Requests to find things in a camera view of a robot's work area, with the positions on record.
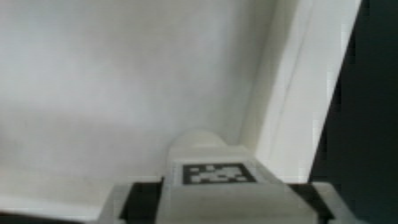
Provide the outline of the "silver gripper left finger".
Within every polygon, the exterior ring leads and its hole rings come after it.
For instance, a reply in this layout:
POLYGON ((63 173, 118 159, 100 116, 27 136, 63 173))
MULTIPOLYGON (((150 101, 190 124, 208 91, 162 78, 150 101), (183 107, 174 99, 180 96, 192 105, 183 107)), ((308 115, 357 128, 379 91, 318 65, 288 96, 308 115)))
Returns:
POLYGON ((162 182, 119 184, 95 224, 155 224, 162 182))

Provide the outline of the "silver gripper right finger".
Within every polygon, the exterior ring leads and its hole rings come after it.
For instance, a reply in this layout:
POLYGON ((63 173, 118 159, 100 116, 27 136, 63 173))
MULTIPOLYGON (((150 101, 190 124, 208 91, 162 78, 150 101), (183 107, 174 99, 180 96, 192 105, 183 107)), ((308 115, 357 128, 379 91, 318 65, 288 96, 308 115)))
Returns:
POLYGON ((294 183, 290 188, 317 211, 317 224, 370 224, 357 218, 331 183, 294 183))

